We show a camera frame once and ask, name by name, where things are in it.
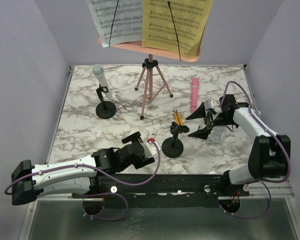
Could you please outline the pink microphone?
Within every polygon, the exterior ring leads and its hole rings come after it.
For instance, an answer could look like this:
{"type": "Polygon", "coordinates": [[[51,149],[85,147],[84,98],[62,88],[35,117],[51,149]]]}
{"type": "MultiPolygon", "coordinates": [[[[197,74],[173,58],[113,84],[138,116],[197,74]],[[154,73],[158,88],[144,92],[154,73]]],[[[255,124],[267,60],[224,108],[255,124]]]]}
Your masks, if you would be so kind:
{"type": "Polygon", "coordinates": [[[191,105],[190,105],[190,110],[192,113],[197,109],[198,89],[199,89],[199,79],[193,78],[191,81],[191,105]]]}

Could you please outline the black microphone stand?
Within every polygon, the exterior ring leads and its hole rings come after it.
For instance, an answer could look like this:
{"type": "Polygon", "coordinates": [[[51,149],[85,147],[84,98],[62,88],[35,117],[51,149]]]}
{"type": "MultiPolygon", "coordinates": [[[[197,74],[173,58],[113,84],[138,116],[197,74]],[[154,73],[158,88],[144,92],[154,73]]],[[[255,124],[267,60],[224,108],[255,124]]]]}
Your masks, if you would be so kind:
{"type": "Polygon", "coordinates": [[[95,113],[99,118],[104,120],[112,118],[117,112],[116,105],[110,101],[110,99],[112,99],[110,93],[111,92],[106,86],[103,87],[99,85],[96,89],[96,94],[100,103],[96,106],[95,113]]]}
{"type": "Polygon", "coordinates": [[[164,155],[172,159],[180,157],[184,151],[184,145],[179,139],[179,134],[188,133],[189,131],[190,129],[186,125],[179,125],[173,121],[170,125],[172,137],[166,138],[161,146],[164,155]]]}

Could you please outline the white microphone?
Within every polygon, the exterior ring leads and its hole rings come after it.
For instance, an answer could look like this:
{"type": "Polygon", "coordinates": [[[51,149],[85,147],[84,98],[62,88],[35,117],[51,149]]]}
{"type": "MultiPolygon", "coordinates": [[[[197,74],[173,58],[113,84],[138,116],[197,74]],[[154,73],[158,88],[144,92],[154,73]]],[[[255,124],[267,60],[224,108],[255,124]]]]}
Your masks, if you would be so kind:
{"type": "Polygon", "coordinates": [[[111,89],[108,85],[107,79],[105,77],[105,70],[100,64],[95,64],[92,67],[92,73],[97,78],[99,85],[104,92],[105,96],[109,99],[113,99],[111,89]]]}

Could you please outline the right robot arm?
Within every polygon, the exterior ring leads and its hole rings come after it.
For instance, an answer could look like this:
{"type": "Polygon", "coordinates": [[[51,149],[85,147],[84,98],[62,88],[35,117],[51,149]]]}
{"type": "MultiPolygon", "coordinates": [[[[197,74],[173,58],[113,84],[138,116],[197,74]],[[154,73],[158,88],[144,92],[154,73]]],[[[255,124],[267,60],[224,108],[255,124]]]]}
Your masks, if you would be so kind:
{"type": "Polygon", "coordinates": [[[236,101],[233,94],[220,98],[221,106],[216,101],[206,100],[188,117],[187,120],[203,119],[204,128],[190,137],[206,140],[217,127],[235,126],[244,130],[253,141],[247,164],[237,169],[226,171],[225,180],[220,183],[220,191],[231,196],[238,190],[238,185],[264,180],[276,183],[279,178],[286,178],[291,172],[291,140],[287,135],[279,135],[269,129],[256,116],[247,102],[236,101]]]}

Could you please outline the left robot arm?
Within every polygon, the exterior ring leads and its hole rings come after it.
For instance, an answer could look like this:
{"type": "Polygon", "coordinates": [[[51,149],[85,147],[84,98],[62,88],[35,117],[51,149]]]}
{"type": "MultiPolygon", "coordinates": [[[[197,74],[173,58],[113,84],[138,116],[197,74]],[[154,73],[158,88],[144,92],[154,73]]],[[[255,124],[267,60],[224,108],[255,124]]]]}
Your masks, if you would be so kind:
{"type": "Polygon", "coordinates": [[[87,156],[54,164],[32,164],[29,159],[23,160],[12,172],[11,184],[4,193],[11,196],[14,206],[57,194],[87,194],[94,198],[101,191],[101,185],[95,181],[98,175],[127,185],[114,175],[129,166],[143,168],[155,162],[154,156],[161,155],[158,142],[153,138],[143,142],[138,131],[122,139],[122,143],[121,148],[101,148],[87,156]]]}

